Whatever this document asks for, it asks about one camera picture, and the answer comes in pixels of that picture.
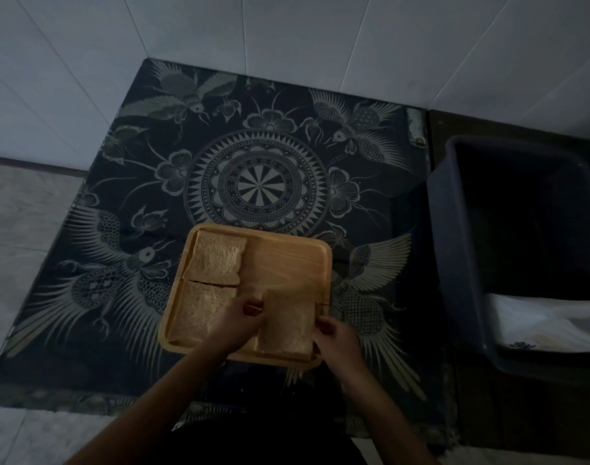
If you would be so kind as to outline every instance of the person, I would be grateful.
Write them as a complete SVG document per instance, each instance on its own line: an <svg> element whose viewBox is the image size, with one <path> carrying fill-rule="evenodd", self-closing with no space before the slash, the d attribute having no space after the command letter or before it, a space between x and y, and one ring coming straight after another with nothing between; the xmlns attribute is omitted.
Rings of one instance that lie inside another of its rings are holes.
<svg viewBox="0 0 590 465"><path fill-rule="evenodd" d="M186 427L172 431L207 377L259 329L264 314L249 314L245 309L249 305L259 306L261 302L251 297L230 299L217 314L206 339L68 463L220 463L227 458L237 462L250 458L254 465L328 460L340 465L365 463L348 437L314 422L281 423L268 417L254 421L252 415L241 414L206 425L194 423L193 433L186 433ZM345 395L363 416L385 465L439 463L368 370L357 335L350 327L330 317L319 317L312 339L342 383Z"/></svg>

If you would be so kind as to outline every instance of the tray rim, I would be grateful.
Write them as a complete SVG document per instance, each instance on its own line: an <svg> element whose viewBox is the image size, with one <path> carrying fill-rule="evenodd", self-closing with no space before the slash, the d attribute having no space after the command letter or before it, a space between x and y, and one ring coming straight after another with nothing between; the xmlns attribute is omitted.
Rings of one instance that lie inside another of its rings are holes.
<svg viewBox="0 0 590 465"><path fill-rule="evenodd" d="M200 223L200 224L197 224L196 226L194 226L190 230L190 232L187 236L187 239L185 241L185 246L184 246L183 251L181 253L181 259L179 261L179 265L176 270L175 281L172 284L172 288L170 289L170 295L168 296L168 302L166 304L166 308L163 311L163 315L161 316L159 330L157 332L157 339L159 341L159 344L161 345L161 347L164 350L179 353L179 354L186 354L186 353L189 353L190 351L194 350L194 347L192 347L192 346L178 346L178 345L170 343L170 341L168 341L167 336L166 336L166 329L168 326L168 321L170 320L171 312L174 309L175 299L176 299L177 294L179 292L179 286L180 286L181 282L183 281L182 274L185 269L185 263L187 262L188 254L189 254L190 250L192 249L192 242L194 241L198 231L203 230L203 229L217 230L217 233L222 233L222 232L224 233L225 232L225 233L232 233L232 234L237 234L237 235L253 235L253 236L257 236L257 237L260 236L260 237L268 238L268 239L272 239L272 240L280 240L280 241L291 240L291 241L297 241L297 244L312 245L312 246L317 246L317 247L323 249L323 251L325 252L326 260L329 261L329 264L326 265L325 274L324 274L325 285L329 289L328 289L328 294L323 295L323 301L326 301L327 303L317 303L316 305L320 306L321 312L323 313L323 315L329 314L329 305L330 305L330 296L331 296L330 295L331 294L331 267L332 267L332 264L331 264L332 263L332 253L331 253L331 248L330 248L329 244L327 244L326 242L324 242L322 240L318 240L315 238L307 238L307 237L301 237L301 236L296 236L296 235L285 235L285 234L281 234L281 233L266 232L266 231L250 229L250 228L233 227L233 226L228 226L228 225L215 224L212 222L204 222L204 223ZM267 355L263 356L263 355L258 355L258 354L242 353L240 351L235 351L235 352L231 353L227 358L230 360L234 360L234 361L243 361L243 362L250 362L250 363L256 363L256 364L272 365L272 366L276 366L276 367L293 367L293 368L296 368L296 369L299 369L302 371L317 367L323 361L323 359L319 353L315 353L315 357L309 361L301 361L301 360L296 360L296 359L286 359L286 358L279 358L279 357L273 357L273 356L267 356Z"/></svg>

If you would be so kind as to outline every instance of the forearm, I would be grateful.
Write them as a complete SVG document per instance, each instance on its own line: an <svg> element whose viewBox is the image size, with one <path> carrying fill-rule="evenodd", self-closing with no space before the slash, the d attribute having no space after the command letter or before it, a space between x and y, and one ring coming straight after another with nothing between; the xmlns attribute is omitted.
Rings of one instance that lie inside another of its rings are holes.
<svg viewBox="0 0 590 465"><path fill-rule="evenodd" d="M225 358L225 353L211 345L200 344L69 463L133 463L144 459L172 430L206 378Z"/></svg>
<svg viewBox="0 0 590 465"><path fill-rule="evenodd" d="M385 465L439 465L370 371L344 383Z"/></svg>

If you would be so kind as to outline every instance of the circular pattern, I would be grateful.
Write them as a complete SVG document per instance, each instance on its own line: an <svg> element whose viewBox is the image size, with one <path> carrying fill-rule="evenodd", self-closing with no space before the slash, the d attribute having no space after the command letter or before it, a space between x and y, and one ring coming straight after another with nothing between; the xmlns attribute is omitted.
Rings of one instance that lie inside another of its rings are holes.
<svg viewBox="0 0 590 465"><path fill-rule="evenodd" d="M194 157L185 186L193 223L312 232L327 211L327 172L305 144L281 132L241 131Z"/></svg>

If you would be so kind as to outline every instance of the hand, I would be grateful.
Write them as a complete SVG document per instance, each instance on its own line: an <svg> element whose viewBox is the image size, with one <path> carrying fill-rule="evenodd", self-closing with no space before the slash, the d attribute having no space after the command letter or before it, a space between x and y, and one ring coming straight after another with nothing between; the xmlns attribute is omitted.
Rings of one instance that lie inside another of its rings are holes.
<svg viewBox="0 0 590 465"><path fill-rule="evenodd" d="M249 296L228 300L217 313L205 344L223 355L228 355L247 343L260 328L264 314L251 313L246 309L246 305L262 308L263 302Z"/></svg>
<svg viewBox="0 0 590 465"><path fill-rule="evenodd" d="M368 373L353 329L335 318L325 316L317 317L316 326L312 340L340 382L347 386Z"/></svg>

